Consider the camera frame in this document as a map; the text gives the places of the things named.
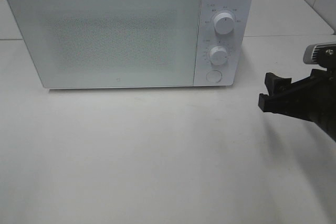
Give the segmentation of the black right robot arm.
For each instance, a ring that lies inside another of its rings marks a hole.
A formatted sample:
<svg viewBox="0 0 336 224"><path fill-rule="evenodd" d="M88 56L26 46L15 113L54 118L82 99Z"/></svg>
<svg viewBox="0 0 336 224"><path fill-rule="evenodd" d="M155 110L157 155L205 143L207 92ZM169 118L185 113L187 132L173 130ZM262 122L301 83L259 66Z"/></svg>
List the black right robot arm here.
<svg viewBox="0 0 336 224"><path fill-rule="evenodd" d="M313 122L335 140L335 72L312 69L296 82L268 72L265 86L268 94L258 98L263 112Z"/></svg>

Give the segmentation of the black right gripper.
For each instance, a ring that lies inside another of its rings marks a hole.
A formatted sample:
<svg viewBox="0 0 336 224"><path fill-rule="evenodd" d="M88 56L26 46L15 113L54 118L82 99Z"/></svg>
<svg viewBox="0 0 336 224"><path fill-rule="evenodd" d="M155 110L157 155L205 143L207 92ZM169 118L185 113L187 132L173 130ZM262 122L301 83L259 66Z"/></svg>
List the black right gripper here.
<svg viewBox="0 0 336 224"><path fill-rule="evenodd" d="M263 112L314 122L323 130L335 129L335 69L312 69L310 76L296 82L272 72L265 75L268 94L260 94Z"/></svg>

